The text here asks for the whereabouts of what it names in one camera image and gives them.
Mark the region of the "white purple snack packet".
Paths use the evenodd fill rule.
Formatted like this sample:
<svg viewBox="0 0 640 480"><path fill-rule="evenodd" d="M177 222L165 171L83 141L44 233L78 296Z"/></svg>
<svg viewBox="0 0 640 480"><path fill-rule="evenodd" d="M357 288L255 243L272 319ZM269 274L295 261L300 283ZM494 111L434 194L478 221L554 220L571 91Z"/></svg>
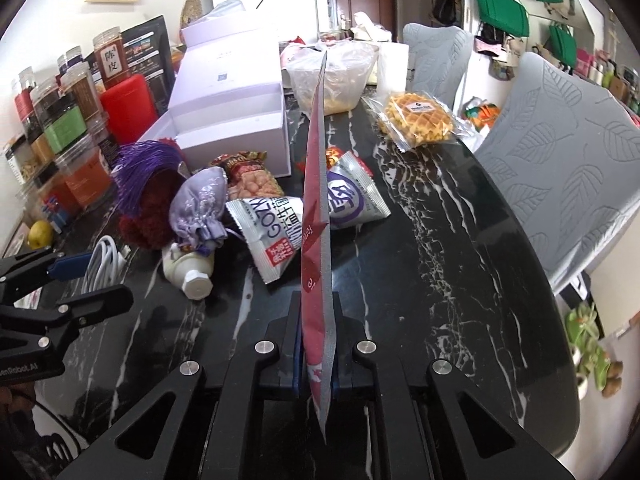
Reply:
<svg viewBox="0 0 640 480"><path fill-rule="evenodd" d="M386 219L390 208L378 192L367 166L352 152L345 152L328 170L330 226L342 230Z"/></svg>

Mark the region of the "white open gift box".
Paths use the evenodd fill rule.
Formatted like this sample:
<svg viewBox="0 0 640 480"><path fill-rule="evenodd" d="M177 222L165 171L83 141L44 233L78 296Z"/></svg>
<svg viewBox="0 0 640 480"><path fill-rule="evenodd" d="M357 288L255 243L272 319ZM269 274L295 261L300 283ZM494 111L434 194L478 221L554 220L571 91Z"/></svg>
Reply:
<svg viewBox="0 0 640 480"><path fill-rule="evenodd" d="M264 152L292 174L277 38L255 12L206 16L183 29L186 53L168 110L141 137L171 139L198 169L223 154Z"/></svg>

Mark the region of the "green label jar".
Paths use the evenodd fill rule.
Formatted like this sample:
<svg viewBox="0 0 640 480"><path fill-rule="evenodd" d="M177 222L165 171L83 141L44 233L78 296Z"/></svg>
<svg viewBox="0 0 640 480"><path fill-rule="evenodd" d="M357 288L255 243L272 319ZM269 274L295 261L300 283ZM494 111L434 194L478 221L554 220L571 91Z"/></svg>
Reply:
<svg viewBox="0 0 640 480"><path fill-rule="evenodd" d="M30 98L55 155L66 151L87 133L85 119L73 93L64 93L54 77L33 88Z"/></svg>

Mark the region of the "small red candy packet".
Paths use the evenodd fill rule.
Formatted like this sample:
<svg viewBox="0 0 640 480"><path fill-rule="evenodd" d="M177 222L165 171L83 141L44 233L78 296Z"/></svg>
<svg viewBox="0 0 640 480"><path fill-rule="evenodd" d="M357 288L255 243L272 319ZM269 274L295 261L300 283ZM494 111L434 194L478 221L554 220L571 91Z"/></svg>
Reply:
<svg viewBox="0 0 640 480"><path fill-rule="evenodd" d="M327 148L326 149L326 169L331 169L332 167L334 167L344 154L345 152L340 148L337 148L336 146L330 146L329 148ZM296 162L295 166L299 171L301 172L305 171L304 160L302 160L301 162Z"/></svg>

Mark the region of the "white hand cream tube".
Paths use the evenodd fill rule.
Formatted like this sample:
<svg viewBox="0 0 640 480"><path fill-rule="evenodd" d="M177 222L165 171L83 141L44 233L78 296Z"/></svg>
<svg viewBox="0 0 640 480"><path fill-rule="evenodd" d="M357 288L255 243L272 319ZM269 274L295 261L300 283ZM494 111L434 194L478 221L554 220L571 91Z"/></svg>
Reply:
<svg viewBox="0 0 640 480"><path fill-rule="evenodd" d="M162 250L163 274L166 280L193 301L205 299L213 290L214 254L185 252L177 243Z"/></svg>

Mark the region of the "peanut snack bag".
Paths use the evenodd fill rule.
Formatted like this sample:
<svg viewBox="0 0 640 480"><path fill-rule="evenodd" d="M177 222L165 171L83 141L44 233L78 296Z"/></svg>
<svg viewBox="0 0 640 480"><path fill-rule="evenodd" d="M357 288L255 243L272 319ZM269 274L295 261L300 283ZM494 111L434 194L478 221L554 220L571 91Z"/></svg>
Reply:
<svg viewBox="0 0 640 480"><path fill-rule="evenodd" d="M228 200L254 197L282 197L284 192L266 168L266 152L244 151L222 154L209 166L220 167L228 180Z"/></svg>

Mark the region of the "plastic bag with container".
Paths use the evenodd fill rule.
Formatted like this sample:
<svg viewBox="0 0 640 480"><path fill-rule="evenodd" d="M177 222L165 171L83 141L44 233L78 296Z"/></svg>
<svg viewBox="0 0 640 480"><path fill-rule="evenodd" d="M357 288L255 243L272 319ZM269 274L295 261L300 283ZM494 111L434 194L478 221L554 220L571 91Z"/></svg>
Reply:
<svg viewBox="0 0 640 480"><path fill-rule="evenodd" d="M299 109L311 115L314 90L324 67L324 114L347 113L360 101L375 62L378 47L367 42L341 40L332 46L289 44L281 54Z"/></svg>

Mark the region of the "white mini fridge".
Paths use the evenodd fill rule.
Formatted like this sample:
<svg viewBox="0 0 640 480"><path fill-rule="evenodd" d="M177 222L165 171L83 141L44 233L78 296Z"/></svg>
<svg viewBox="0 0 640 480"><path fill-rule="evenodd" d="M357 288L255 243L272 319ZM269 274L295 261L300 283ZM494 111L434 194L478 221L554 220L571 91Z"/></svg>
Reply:
<svg viewBox="0 0 640 480"><path fill-rule="evenodd" d="M227 0L212 0L214 6ZM270 25L280 42L297 37L316 41L332 28L329 0L240 0L243 8L254 12Z"/></svg>

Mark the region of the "orange label jar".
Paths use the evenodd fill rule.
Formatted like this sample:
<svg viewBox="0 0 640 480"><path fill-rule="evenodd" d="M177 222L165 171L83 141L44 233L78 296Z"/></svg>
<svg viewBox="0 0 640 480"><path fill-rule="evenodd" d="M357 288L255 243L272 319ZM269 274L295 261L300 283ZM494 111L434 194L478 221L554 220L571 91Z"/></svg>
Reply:
<svg viewBox="0 0 640 480"><path fill-rule="evenodd" d="M81 208L87 209L100 200L111 187L112 180L94 145L72 146L54 160L64 181Z"/></svg>

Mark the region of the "far grey leaf chair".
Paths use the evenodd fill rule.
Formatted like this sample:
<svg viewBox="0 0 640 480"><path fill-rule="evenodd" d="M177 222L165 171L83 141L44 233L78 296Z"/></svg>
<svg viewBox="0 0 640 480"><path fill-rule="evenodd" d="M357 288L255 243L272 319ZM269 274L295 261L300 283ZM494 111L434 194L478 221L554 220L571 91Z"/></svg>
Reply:
<svg viewBox="0 0 640 480"><path fill-rule="evenodd" d="M405 24L402 39L409 47L408 89L454 108L454 99L469 65L474 37L457 26Z"/></svg>

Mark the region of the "green tote bag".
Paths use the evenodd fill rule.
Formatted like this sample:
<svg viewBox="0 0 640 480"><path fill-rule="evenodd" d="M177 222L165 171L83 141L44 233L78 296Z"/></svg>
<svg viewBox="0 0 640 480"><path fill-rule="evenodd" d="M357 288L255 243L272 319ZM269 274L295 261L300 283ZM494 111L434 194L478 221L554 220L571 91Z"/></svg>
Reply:
<svg viewBox="0 0 640 480"><path fill-rule="evenodd" d="M528 14L515 0L476 0L480 21L516 38L529 36Z"/></svg>

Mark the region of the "grey leaf chair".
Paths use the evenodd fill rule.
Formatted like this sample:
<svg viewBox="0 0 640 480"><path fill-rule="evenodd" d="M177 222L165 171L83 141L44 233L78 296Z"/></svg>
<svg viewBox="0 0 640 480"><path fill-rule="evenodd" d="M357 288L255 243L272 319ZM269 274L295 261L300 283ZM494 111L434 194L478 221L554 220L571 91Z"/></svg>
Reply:
<svg viewBox="0 0 640 480"><path fill-rule="evenodd" d="M474 37L457 26L405 24L402 39L409 47L408 89L454 108L454 99L469 65Z"/></svg>
<svg viewBox="0 0 640 480"><path fill-rule="evenodd" d="M521 57L475 157L533 246L554 292L639 208L639 129L612 94L541 56Z"/></svg>

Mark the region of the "purple tassel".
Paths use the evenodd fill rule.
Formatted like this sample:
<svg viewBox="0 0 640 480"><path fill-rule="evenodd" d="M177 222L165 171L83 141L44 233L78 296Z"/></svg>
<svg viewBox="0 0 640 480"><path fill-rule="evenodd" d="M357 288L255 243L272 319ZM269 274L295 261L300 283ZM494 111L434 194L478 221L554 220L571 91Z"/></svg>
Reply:
<svg viewBox="0 0 640 480"><path fill-rule="evenodd" d="M145 140L122 146L112 171L119 211L136 216L143 190L154 174L165 170L177 172L182 162L183 156L174 140Z"/></svg>

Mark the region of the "yellow lemon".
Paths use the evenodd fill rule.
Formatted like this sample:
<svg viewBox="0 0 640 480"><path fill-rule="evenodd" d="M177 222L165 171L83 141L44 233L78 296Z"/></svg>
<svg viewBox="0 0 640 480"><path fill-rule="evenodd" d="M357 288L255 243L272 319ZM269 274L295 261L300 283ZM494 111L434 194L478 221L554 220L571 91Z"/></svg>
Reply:
<svg viewBox="0 0 640 480"><path fill-rule="evenodd" d="M37 250L52 245L54 229L47 220L36 221L29 229L27 245L30 249Z"/></svg>

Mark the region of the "wrapped waffle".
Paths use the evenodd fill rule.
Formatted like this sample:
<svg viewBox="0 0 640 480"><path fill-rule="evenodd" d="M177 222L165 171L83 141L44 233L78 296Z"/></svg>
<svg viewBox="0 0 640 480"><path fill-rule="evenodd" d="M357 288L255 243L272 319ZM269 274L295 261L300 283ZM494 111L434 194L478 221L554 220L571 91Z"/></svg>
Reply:
<svg viewBox="0 0 640 480"><path fill-rule="evenodd" d="M477 139L472 125L428 93L392 92L385 100L363 96L361 101L380 131L403 153L426 144L457 140L473 144Z"/></svg>

